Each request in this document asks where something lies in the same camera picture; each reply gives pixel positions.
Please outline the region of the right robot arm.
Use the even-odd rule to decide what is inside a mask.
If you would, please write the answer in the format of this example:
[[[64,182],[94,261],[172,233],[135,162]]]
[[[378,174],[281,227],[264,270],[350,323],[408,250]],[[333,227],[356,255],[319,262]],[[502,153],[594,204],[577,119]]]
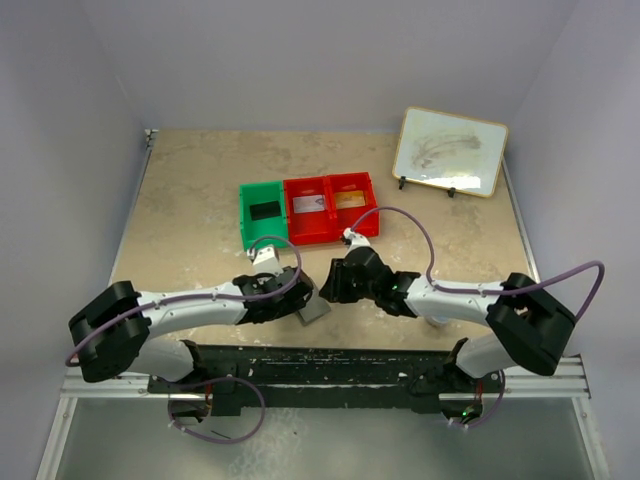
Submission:
[[[320,297],[349,304],[367,299],[391,316],[422,317],[433,323],[462,320],[487,326],[483,337],[458,341],[445,366],[446,383],[467,391],[489,373],[512,366],[540,376],[555,373],[577,323],[575,315],[545,290],[512,273],[504,282],[471,287],[447,282],[436,289],[424,274],[394,271],[370,247],[355,247],[331,261]]]

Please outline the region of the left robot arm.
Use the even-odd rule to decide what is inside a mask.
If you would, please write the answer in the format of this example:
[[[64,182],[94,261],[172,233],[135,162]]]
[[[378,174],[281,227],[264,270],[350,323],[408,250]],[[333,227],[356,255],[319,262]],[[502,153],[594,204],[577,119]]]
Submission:
[[[74,348],[65,364],[80,369],[88,383],[135,372],[194,392],[213,370],[197,343],[175,340],[173,333],[203,326],[263,324],[290,314],[310,322],[325,312],[313,280],[292,267],[170,293],[139,292],[131,282],[119,281],[69,321]]]

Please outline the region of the grey leather card holder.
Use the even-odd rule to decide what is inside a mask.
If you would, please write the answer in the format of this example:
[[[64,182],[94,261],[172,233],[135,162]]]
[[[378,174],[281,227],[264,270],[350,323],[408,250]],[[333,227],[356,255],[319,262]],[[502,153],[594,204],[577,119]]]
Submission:
[[[304,271],[300,273],[295,288],[296,316],[303,326],[331,312],[329,303],[320,296],[319,288]]]

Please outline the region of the green bin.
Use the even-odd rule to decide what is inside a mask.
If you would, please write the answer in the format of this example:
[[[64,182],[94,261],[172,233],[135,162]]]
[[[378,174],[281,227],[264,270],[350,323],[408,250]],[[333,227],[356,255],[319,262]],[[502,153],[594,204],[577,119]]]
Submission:
[[[252,221],[249,205],[279,201],[281,216]],[[243,248],[247,250],[255,240],[265,235],[289,239],[284,183],[282,181],[242,184],[239,186],[239,226]]]

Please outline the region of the red bin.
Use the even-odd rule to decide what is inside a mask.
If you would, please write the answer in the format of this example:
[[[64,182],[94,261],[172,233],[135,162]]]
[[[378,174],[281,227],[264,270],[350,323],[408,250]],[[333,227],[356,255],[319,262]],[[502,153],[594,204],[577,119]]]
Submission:
[[[378,207],[373,183],[367,172],[354,172],[328,175],[328,198],[331,216],[335,220],[335,236],[339,238],[346,228],[352,227],[360,217]],[[334,193],[340,191],[362,190],[366,195],[364,207],[337,210]]]
[[[335,241],[337,237],[335,236],[335,220],[331,216],[329,205],[328,180],[325,177],[307,177],[286,179],[283,183],[289,240],[297,246]],[[325,211],[306,214],[293,212],[292,200],[294,197],[317,194],[325,196]]]

